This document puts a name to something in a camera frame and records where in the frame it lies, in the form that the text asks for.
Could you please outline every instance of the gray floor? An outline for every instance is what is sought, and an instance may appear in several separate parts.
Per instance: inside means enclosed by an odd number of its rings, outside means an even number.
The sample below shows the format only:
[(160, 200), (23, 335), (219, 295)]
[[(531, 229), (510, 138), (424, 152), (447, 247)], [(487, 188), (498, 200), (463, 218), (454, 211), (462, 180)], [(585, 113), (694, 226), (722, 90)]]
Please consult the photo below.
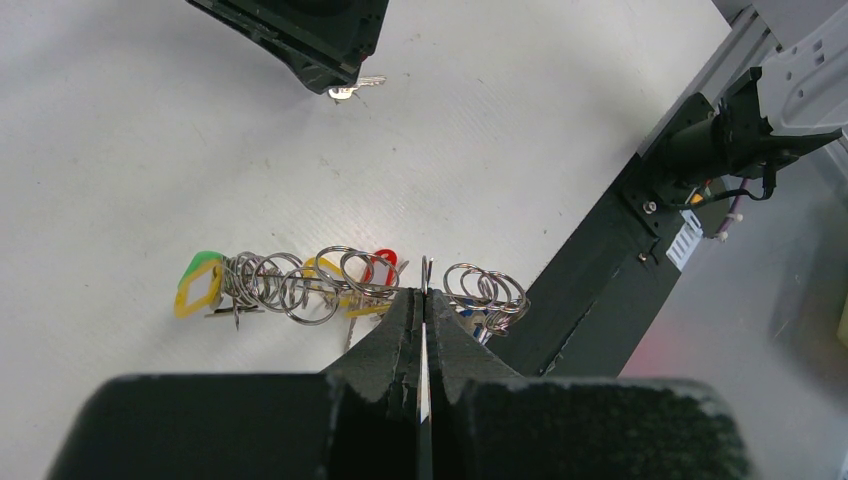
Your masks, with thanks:
[(706, 242), (624, 376), (686, 377), (731, 404), (763, 477), (835, 479), (848, 450), (848, 178), (813, 154)]

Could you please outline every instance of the tabletop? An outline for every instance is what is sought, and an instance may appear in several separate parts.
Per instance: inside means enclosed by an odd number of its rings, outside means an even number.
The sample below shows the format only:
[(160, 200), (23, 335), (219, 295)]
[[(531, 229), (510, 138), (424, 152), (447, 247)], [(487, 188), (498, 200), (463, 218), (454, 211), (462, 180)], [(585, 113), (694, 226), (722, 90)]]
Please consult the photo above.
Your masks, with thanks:
[(110, 377), (342, 353), (343, 321), (176, 320), (197, 251), (389, 247), (403, 284), (428, 255), (529, 286), (729, 32), (709, 0), (393, 1), (363, 67), (387, 82), (336, 103), (180, 1), (0, 6), (10, 478)]

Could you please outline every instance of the white surface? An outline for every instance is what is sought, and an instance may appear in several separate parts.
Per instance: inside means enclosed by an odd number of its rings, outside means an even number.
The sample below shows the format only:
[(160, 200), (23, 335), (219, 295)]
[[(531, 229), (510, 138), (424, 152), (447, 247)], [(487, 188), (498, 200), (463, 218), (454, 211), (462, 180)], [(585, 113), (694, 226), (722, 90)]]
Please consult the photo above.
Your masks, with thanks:
[(848, 4), (766, 60), (757, 86), (773, 135), (831, 133), (848, 125)]
[(709, 0), (394, 0), (341, 105), (180, 1), (0, 1), (2, 476), (106, 379), (314, 371), (347, 326), (177, 321), (195, 252), (387, 246), (530, 284), (728, 27)]

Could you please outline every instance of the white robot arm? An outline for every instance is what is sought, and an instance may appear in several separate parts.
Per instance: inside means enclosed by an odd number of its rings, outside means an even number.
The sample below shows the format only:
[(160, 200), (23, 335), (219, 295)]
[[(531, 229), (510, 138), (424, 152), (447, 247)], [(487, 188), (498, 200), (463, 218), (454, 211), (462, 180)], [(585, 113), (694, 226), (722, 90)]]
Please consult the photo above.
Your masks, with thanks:
[(815, 32), (762, 65), (760, 112), (775, 136), (831, 133), (848, 125), (848, 4)]

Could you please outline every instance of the black robotic part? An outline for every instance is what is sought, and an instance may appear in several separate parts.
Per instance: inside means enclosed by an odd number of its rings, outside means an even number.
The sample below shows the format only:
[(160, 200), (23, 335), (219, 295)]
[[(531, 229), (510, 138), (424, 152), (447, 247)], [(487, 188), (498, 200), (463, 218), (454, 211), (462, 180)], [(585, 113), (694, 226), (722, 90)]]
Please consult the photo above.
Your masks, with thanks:
[(288, 65), (310, 91), (353, 85), (389, 0), (188, 0)]

